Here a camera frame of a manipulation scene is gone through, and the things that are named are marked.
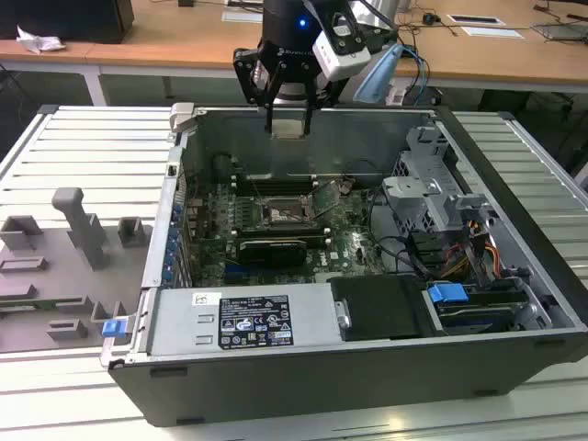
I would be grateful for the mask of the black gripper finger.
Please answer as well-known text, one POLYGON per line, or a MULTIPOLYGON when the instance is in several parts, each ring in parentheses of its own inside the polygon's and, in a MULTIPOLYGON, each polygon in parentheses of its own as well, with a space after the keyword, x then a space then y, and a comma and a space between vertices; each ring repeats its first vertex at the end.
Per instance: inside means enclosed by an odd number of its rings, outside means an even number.
POLYGON ((303 135, 309 135, 311 132, 311 120, 315 110, 323 107, 332 107, 339 102, 339 97, 343 93, 349 79, 338 81, 329 81, 325 88, 318 89, 315 80, 309 80, 304 83, 307 104, 303 117, 303 135))
POLYGON ((238 48, 233 52, 233 68, 245 100, 266 110, 265 131, 272 132, 273 106, 281 87, 281 61, 276 46, 258 46, 254 50, 238 48), (254 80, 254 71, 261 65, 267 73, 266 85, 260 88, 254 80))

